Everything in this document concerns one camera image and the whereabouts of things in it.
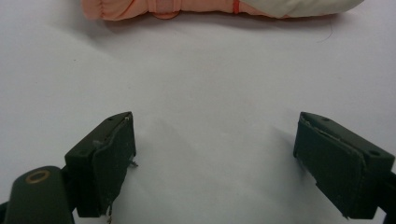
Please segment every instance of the white fabric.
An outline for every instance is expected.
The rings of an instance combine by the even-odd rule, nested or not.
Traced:
[[[282,18],[321,16],[345,12],[363,0],[242,0],[258,10]]]

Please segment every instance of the white table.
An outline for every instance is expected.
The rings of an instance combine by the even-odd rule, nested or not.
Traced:
[[[102,22],[85,20],[76,0],[3,0],[0,202],[19,175],[63,167],[99,122],[131,110],[140,166],[113,223],[382,223],[381,210],[343,218],[292,148],[308,111],[396,154],[395,8]]]

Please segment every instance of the white surface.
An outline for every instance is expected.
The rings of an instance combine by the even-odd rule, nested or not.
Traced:
[[[308,111],[396,153],[394,8],[102,22],[75,0],[2,0],[0,201],[19,175],[63,167],[99,122],[132,110],[140,166],[115,224],[381,223],[380,210],[344,219],[291,152]]]

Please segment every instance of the red stripe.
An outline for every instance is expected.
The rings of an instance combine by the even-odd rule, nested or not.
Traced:
[[[239,13],[239,0],[233,0],[233,13]]]

